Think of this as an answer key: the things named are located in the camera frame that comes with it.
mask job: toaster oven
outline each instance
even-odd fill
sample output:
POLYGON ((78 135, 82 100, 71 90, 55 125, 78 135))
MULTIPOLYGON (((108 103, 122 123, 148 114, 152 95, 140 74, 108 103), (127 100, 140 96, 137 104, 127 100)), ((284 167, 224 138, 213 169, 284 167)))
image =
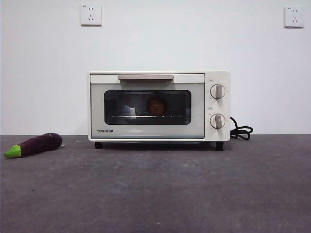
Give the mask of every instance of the toaster oven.
POLYGON ((230 139, 227 71, 90 72, 88 138, 102 142, 216 142, 230 139))

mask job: oven door handle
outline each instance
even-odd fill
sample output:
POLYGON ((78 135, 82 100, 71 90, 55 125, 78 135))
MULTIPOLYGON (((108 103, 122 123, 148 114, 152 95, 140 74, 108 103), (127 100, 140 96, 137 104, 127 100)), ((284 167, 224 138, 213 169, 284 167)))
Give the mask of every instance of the oven door handle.
POLYGON ((154 80, 154 81, 172 81, 174 75, 172 74, 126 74, 118 75, 120 81, 141 81, 141 80, 154 80))

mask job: black power cord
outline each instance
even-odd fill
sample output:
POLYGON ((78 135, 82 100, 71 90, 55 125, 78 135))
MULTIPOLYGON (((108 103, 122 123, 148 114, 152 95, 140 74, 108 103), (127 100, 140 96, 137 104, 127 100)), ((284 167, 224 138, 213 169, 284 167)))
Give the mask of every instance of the black power cord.
POLYGON ((244 140, 249 140, 251 138, 251 133, 253 132, 253 128, 249 127, 249 126, 240 126, 238 127, 237 122, 235 121, 235 119, 233 117, 230 117, 230 119, 234 122, 235 125, 235 129, 232 129, 230 131, 230 135, 232 138, 242 138, 244 140))

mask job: wall outlet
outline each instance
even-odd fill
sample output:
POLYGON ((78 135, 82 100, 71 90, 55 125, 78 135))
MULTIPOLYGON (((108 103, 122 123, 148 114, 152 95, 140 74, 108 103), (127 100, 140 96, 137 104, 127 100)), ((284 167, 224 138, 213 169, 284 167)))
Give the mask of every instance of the wall outlet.
POLYGON ((101 26, 102 6, 94 4, 82 5, 80 21, 82 26, 101 26))
POLYGON ((304 12, 302 7, 288 6, 285 7, 285 28, 303 28, 304 27, 304 12))

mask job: oven rack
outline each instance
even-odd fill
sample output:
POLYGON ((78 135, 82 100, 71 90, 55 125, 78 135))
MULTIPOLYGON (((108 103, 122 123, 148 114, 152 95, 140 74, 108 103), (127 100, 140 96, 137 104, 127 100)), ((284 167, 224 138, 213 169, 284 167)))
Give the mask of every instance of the oven rack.
POLYGON ((182 113, 178 113, 178 112, 170 112, 170 113, 166 113, 163 116, 151 116, 148 112, 136 112, 136 115, 133 116, 130 114, 130 112, 128 113, 120 113, 119 116, 111 116, 111 118, 139 118, 139 117, 152 117, 152 118, 191 118, 191 116, 185 116, 182 113))

